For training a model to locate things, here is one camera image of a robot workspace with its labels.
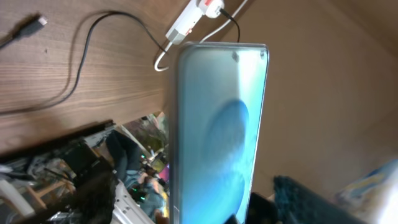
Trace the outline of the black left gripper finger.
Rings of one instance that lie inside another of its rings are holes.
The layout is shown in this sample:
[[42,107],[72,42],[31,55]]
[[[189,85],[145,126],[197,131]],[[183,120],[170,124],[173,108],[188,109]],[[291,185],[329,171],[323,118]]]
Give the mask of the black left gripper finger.
[[325,198],[287,176],[275,176],[274,204],[282,223],[363,224]]

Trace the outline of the blue Galaxy S25 smartphone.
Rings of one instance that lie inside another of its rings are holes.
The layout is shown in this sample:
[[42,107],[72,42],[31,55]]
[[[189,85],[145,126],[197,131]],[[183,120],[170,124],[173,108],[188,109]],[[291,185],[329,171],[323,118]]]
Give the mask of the blue Galaxy S25 smartphone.
[[170,222],[244,223],[266,90],[264,44],[189,42],[170,72]]

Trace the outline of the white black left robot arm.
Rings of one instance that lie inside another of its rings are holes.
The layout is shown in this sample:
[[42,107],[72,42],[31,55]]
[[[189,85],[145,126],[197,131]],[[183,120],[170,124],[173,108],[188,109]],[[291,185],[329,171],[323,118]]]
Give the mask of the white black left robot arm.
[[[287,177],[276,177],[274,203],[248,194],[239,172],[190,172],[182,192],[172,195],[171,223],[359,223],[360,220],[328,203]],[[83,223],[155,223],[165,199],[152,186],[134,201],[124,183],[112,175],[92,188],[96,194],[82,203]]]

